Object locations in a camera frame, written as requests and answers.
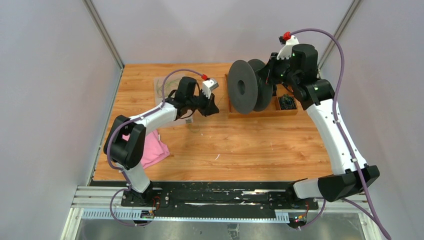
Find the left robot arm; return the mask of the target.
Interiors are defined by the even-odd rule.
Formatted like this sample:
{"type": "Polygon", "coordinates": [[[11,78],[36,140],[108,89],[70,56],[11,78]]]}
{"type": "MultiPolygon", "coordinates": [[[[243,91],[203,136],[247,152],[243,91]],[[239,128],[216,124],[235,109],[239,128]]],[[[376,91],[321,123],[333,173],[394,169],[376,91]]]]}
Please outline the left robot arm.
{"type": "Polygon", "coordinates": [[[213,94],[218,86],[212,78],[205,77],[202,83],[198,83],[196,79],[184,76],[177,89],[172,90],[158,106],[139,115],[119,115],[114,119],[103,152],[111,167],[123,174],[140,206],[149,206],[153,201],[152,183],[141,163],[147,135],[181,119],[188,111],[198,111],[204,117],[219,113],[213,94]]]}

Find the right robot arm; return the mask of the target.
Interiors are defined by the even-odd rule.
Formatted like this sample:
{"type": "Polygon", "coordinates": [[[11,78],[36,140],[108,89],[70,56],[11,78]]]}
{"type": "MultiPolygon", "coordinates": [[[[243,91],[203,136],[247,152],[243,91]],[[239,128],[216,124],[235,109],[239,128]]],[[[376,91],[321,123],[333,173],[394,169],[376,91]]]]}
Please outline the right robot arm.
{"type": "Polygon", "coordinates": [[[285,195],[294,209],[308,198],[334,202],[366,192],[380,176],[360,154],[343,122],[335,91],[326,79],[318,77],[318,51],[311,44],[286,43],[272,53],[264,72],[268,81],[284,86],[312,119],[330,159],[332,173],[314,179],[295,181],[285,195]]]}

